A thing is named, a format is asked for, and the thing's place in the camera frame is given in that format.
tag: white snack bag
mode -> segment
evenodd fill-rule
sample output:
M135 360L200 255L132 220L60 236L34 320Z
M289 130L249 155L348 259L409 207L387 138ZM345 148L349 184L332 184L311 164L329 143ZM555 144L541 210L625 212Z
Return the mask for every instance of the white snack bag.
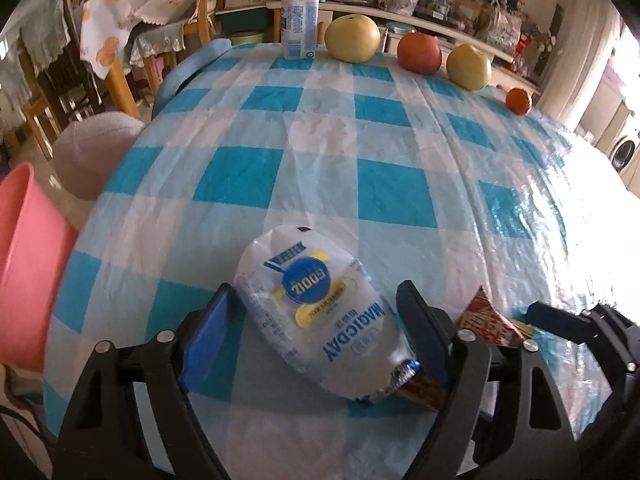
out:
M331 393L376 402L417 370L362 264L316 231L283 225L256 238L234 286L271 346Z

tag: silver screw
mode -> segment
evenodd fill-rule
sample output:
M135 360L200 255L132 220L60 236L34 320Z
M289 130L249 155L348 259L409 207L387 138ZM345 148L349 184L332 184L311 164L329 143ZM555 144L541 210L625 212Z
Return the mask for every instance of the silver screw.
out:
M524 349L527 352L537 352L540 349L538 343L533 341L533 339L525 339L522 343L522 346L524 346Z
M169 341L173 341L174 337L175 334L173 330L162 330L162 332L156 336L156 339L161 343L168 343Z
M466 341L467 343L471 343L476 340L476 334L468 328L463 328L462 330L458 330L458 338L462 341Z
M109 341L100 341L95 346L95 351L98 352L98 354L104 354L109 351L109 348L111 348L111 343Z

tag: blue circular logo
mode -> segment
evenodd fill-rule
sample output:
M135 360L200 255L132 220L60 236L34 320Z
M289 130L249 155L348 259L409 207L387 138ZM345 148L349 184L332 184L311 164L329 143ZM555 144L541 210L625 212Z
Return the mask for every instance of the blue circular logo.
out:
M296 303L317 303L329 292L329 270L317 258L300 258L293 262L282 277L287 296Z

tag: white bottle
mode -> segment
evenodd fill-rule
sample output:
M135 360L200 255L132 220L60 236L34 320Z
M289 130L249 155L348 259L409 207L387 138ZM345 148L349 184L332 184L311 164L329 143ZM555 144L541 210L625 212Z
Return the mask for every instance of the white bottle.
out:
M312 58L316 51L318 0L282 0L282 55Z

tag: checkered tablecloth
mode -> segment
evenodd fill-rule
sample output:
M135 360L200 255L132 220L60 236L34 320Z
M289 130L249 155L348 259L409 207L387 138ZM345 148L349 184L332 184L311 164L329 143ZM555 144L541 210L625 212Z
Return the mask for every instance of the checkered tablecloth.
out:
M466 92L395 56L352 65L324 50L279 54L277 44L227 52L110 179L51 321L52 431L96 342L135 345L175 328L233 279L255 237L283 223L334 238L392 303L411 279L453 317L479 285L513 315L539 300L573 312L632 304L638 263L622 265L614 239L637 229L640 205L582 139L539 111L514 116L502 91ZM606 386L590 354L538 338L580 428ZM325 393L242 312L190 399L236 479L399 479L434 418L398 398L363 409Z

